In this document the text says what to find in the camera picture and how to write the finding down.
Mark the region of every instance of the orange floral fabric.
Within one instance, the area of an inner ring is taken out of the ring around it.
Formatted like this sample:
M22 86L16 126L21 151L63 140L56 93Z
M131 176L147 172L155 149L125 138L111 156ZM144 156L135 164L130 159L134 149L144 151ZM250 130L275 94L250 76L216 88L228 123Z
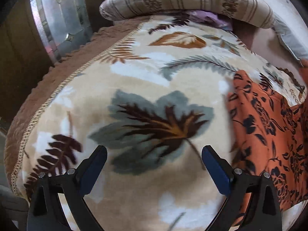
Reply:
M235 93L228 95L238 148L233 166L252 175L269 172L282 211L308 199L306 102L289 107L267 77L261 74L257 84L243 70L235 74L234 88ZM247 194L241 213L249 197Z

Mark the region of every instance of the gold braided trim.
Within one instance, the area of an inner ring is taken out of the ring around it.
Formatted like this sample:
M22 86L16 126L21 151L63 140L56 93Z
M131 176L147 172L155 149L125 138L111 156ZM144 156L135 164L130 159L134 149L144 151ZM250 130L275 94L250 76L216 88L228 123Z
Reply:
M76 71L74 71L69 77L67 77L63 82L61 82L59 84L59 86L56 88L55 91L53 91L53 93L50 95L50 97L38 108L38 110L35 112L34 116L32 117L32 119L30 120L24 134L23 134L23 138L21 139L20 145L19 145L19 152L18 152L18 158L17 158L17 162L14 166L13 172L11 174L11 188L12 191L14 192L14 194L18 195L18 190L17 190L17 186L16 186L16 180L17 180L17 176L18 173L20 171L20 168L22 166L22 162L23 162L23 153L24 153L24 149L27 145L28 139L29 139L29 135L31 134L31 131L33 130L33 128L35 127L35 125L37 124L38 120L40 119L40 116L42 115L42 113L45 111L45 109L49 106L49 104L53 101L53 99L57 96L57 94L70 82L72 81L78 74L80 74L82 71L84 71L87 67L89 67L92 63L94 63L95 61L99 60L102 56L104 56L107 52L113 50L115 47L117 47L119 44L121 44L123 41L126 41L127 38L131 37L133 34L135 34L137 31L139 31L141 29L141 27L148 22L151 22L153 20L153 16L150 17L149 20L142 22L138 25L138 27L136 29L134 29L133 31L131 31L130 33L128 33L124 38L122 38L121 40L119 40L118 42L116 42L114 45L112 45L111 47L109 47L108 49L106 49L105 51L103 51L102 53L100 53L99 55L97 55L96 57L94 57L92 60L88 61L87 63L85 63L84 65L82 65L80 68L78 68Z

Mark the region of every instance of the pillowcase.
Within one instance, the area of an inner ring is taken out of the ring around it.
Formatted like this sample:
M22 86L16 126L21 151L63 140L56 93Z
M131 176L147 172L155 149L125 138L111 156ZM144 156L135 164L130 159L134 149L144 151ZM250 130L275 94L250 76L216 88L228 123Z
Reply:
M302 65L301 60L308 59L308 49L300 43L283 19L276 14L273 27L281 45Z
M272 9L262 0L105 0L100 5L101 15L111 21L186 9L226 15L261 28L270 28L274 19Z

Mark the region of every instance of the metal screw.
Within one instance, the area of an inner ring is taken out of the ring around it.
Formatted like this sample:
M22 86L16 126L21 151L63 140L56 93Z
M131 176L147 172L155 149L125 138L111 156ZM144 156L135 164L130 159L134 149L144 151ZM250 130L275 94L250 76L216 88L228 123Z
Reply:
M264 172L264 173L263 173L263 176L264 176L265 178L269 178L269 177L270 177L270 174L269 174L268 172Z
M240 175L240 174L242 174L243 171L240 168L237 167L237 168L234 169L234 172L236 174Z
M68 175L73 175L75 173L75 169L74 168L70 168L68 171L67 171L67 174Z
M40 172L38 176L39 176L39 178L43 178L45 176L45 173L44 172Z

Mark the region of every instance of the blue gripper pad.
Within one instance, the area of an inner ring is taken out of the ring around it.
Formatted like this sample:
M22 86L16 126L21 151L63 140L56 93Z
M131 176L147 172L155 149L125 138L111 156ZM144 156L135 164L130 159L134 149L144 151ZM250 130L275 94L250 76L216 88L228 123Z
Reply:
M230 172L232 167L225 159L221 159L210 145L202 149L202 161L213 179L218 191L226 196L231 193Z
M83 197L91 192L98 176L107 160L107 149L104 146L98 146L89 158L90 165L87 167L80 179L80 195Z

